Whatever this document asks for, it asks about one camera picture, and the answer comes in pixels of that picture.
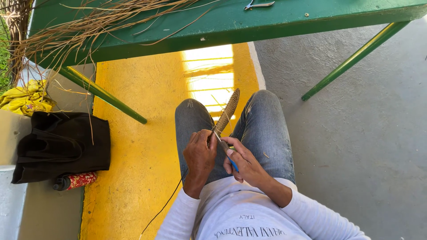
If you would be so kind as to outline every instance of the green table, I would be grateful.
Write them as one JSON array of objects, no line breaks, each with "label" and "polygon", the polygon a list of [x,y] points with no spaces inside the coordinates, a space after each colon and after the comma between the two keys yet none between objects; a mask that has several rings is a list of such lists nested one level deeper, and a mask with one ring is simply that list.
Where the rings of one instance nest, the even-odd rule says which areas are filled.
[{"label": "green table", "polygon": [[[44,1],[36,0],[36,5]],[[199,6],[209,2],[211,0],[200,0],[192,6]],[[106,36],[103,42],[101,42],[101,39],[104,39],[104,37],[99,37],[99,41],[94,46],[98,47],[98,49],[92,54],[92,59],[95,62],[109,61],[223,44],[391,23],[305,94],[302,97],[305,101],[405,27],[411,20],[421,18],[427,14],[427,0],[276,0],[271,7],[253,8],[253,10],[244,11],[244,6],[249,2],[249,0],[221,0],[188,11],[167,14],[161,16],[149,30],[138,35],[132,34],[146,29],[152,20],[132,28],[112,32],[114,36]],[[271,2],[271,0],[255,0],[255,4],[268,2]],[[50,0],[40,7],[36,7],[30,25],[31,32],[43,29],[45,26],[74,19],[77,10],[63,7],[59,3],[77,7],[80,6],[81,0]],[[99,6],[99,1],[92,2],[91,6]],[[156,42],[175,32],[194,21],[212,6],[214,7],[203,17],[175,35],[154,45],[141,46],[141,44]],[[142,17],[143,14],[136,16],[135,19]],[[79,52],[76,58],[76,53],[71,53],[63,66],[76,65],[86,55],[87,53]],[[47,67],[50,61],[50,59],[46,59],[41,66]],[[61,74],[64,73],[71,80],[74,78],[73,81],[81,86],[85,81],[88,81],[88,79],[83,79],[82,81],[84,77],[75,75],[70,67],[61,69],[59,72]],[[107,92],[102,92],[102,89],[93,83],[91,83],[89,91],[92,91],[92,88],[95,91],[98,89],[98,93],[94,92],[95,95],[100,94],[102,99],[123,111],[123,103],[117,99],[110,99],[111,96]]]}]

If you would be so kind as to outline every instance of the blue jeans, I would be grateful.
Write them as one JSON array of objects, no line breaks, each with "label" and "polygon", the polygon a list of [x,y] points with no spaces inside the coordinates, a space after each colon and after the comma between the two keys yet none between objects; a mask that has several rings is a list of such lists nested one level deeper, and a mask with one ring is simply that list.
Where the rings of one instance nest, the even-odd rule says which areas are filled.
[{"label": "blue jeans", "polygon": [[[183,183],[188,166],[182,151],[190,135],[202,129],[211,130],[213,126],[214,120],[205,106],[194,99],[186,99],[176,108],[176,144]],[[255,92],[246,103],[230,137],[239,139],[270,176],[295,183],[289,133],[276,95],[267,90]],[[216,154],[215,167],[206,184],[232,176],[222,166],[226,155],[219,145]]]}]

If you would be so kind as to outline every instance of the white painted line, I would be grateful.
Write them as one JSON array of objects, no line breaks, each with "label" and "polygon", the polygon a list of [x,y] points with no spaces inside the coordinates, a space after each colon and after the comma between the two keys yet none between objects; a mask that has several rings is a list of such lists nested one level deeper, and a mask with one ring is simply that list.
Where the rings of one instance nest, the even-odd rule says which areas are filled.
[{"label": "white painted line", "polygon": [[260,90],[266,89],[266,81],[264,79],[263,72],[261,71],[260,61],[258,60],[257,51],[255,49],[254,42],[248,42],[249,54],[251,55],[252,62],[254,63],[255,74],[258,79],[258,87]]}]

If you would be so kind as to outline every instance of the wire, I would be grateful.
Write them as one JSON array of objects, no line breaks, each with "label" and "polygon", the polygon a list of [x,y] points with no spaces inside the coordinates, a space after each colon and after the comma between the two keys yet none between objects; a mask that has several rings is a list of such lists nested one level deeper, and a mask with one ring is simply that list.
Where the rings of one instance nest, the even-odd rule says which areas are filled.
[{"label": "wire", "polygon": [[163,211],[163,209],[166,207],[166,205],[169,203],[169,201],[172,199],[173,195],[175,195],[176,190],[178,189],[179,185],[182,182],[182,179],[184,178],[184,176],[187,174],[188,171],[188,167],[185,170],[184,174],[182,174],[181,179],[179,180],[178,185],[176,185],[175,190],[173,191],[172,195],[170,196],[169,200],[166,202],[166,204],[162,207],[162,209],[156,214],[156,216],[153,217],[153,219],[151,219],[151,221],[147,224],[147,226],[144,228],[144,230],[142,231],[141,235],[139,236],[139,240],[141,240],[142,234],[144,234],[145,230],[148,228],[148,226],[150,226],[151,222],[154,221],[154,219],[156,219],[156,217]]}]

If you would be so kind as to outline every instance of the black fabric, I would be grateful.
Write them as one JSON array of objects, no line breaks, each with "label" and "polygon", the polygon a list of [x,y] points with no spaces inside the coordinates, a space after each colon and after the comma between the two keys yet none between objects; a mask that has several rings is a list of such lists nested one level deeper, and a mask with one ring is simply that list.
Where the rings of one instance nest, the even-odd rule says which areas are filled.
[{"label": "black fabric", "polygon": [[54,179],[62,174],[108,170],[110,128],[108,121],[87,113],[46,113],[31,117],[31,134],[18,144],[18,161],[12,183]]}]

